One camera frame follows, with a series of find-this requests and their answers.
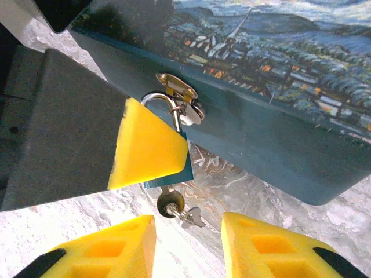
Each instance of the teal wooden box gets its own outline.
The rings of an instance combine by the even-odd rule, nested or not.
[[[158,72],[191,85],[207,116],[184,128],[190,140],[327,203],[371,173],[371,28],[361,14],[322,8],[362,12],[363,1],[237,2],[95,0],[71,32],[130,96],[163,89]]]

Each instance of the painting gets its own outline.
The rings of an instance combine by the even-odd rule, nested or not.
[[[95,0],[75,25],[371,138],[371,0]]]

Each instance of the latch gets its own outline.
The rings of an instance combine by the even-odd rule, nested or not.
[[[197,100],[198,93],[190,85],[172,74],[156,74],[157,80],[166,87],[166,94],[175,99],[180,109],[183,125],[199,125],[205,118],[205,110]]]

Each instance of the padlock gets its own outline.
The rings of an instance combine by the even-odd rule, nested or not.
[[[172,96],[169,96],[166,93],[160,92],[160,91],[155,91],[146,94],[142,100],[141,103],[144,106],[147,106],[148,103],[152,100],[164,100],[166,103],[170,106],[169,113],[172,114],[173,116],[173,125],[176,129],[176,131],[183,136],[184,139],[187,139],[186,133],[182,132],[181,129],[181,121],[180,121],[180,113],[179,110],[182,109],[181,106],[177,105],[175,102],[175,99]],[[154,180],[146,181],[144,182],[144,187],[146,189],[148,188],[155,188],[159,186],[166,186],[166,185],[171,185],[171,184],[178,184],[180,182],[185,182],[185,181],[190,181],[193,180],[193,172],[192,172],[192,164],[191,164],[191,157],[190,153],[188,152],[187,155],[187,160],[185,162],[185,166],[183,171],[172,174],[172,175],[167,175],[162,178],[156,178]]]

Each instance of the marble surface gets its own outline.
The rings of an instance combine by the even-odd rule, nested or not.
[[[54,47],[102,76],[67,32],[35,20],[23,34],[34,49]],[[235,211],[322,240],[371,276],[371,177],[324,206],[309,206],[222,158],[191,144],[195,179],[176,185],[187,206],[199,206],[203,229],[183,230],[156,209],[160,189],[133,185],[117,191],[0,213],[0,277],[13,277],[53,246],[142,214],[155,215],[153,277],[225,277],[221,217]]]

